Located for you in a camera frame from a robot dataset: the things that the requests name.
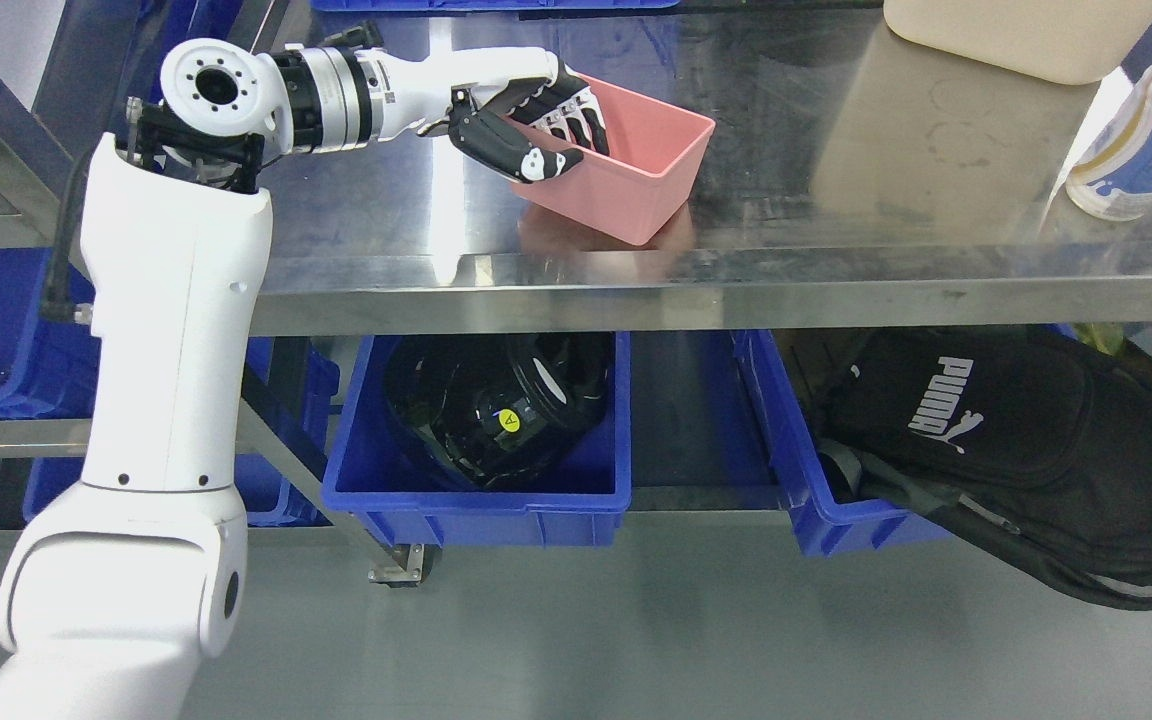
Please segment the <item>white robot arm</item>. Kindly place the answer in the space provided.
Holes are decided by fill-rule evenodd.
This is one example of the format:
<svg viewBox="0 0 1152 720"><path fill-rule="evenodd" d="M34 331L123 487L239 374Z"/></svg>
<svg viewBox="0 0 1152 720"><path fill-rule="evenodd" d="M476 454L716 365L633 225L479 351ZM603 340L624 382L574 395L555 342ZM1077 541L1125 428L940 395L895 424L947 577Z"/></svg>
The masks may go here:
<svg viewBox="0 0 1152 720"><path fill-rule="evenodd" d="M241 382L273 242L262 168L412 131L530 184L608 150L593 88L543 47L411 61L361 29L282 53L192 38L159 79L162 100L88 161L92 425L78 482L3 571L0 719L175 719L228 646L247 582Z"/></svg>

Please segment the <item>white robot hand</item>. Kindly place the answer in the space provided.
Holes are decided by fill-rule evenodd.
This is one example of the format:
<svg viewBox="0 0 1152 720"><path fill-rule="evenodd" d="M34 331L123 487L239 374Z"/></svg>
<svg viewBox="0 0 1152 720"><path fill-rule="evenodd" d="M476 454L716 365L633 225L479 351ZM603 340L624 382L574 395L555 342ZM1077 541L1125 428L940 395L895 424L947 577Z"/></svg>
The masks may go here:
<svg viewBox="0 0 1152 720"><path fill-rule="evenodd" d="M476 47L404 60L379 50L381 119L376 141L403 132L445 135L463 156L521 184L558 179L584 160L579 149L535 145L515 123L611 156L602 105L544 47Z"/></svg>

